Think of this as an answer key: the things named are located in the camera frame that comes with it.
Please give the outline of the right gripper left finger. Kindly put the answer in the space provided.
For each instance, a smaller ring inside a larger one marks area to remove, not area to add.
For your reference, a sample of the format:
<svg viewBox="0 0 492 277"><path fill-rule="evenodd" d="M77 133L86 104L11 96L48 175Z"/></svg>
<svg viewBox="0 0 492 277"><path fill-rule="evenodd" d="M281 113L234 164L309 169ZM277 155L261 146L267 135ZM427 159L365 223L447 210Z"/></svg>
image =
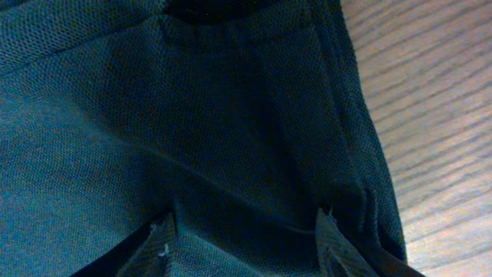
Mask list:
<svg viewBox="0 0 492 277"><path fill-rule="evenodd" d="M162 214L71 277L169 277L176 235L174 214Z"/></svg>

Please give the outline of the black polo shirt white logo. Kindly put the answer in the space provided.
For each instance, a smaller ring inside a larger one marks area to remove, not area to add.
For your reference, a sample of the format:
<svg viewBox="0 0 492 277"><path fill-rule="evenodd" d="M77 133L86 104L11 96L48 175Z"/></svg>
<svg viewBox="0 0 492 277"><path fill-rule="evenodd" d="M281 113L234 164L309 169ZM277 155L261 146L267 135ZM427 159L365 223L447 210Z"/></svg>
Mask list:
<svg viewBox="0 0 492 277"><path fill-rule="evenodd" d="M320 276L319 209L406 260L339 1L1 3L3 276L168 212L170 276Z"/></svg>

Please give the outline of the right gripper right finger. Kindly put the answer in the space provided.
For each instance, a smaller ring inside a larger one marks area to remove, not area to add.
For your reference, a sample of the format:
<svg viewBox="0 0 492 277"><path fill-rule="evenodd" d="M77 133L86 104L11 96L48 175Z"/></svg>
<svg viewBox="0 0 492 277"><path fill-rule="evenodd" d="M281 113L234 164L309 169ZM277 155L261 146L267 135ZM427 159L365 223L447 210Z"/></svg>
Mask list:
<svg viewBox="0 0 492 277"><path fill-rule="evenodd" d="M378 244L343 230L323 209L314 235L321 277L424 277Z"/></svg>

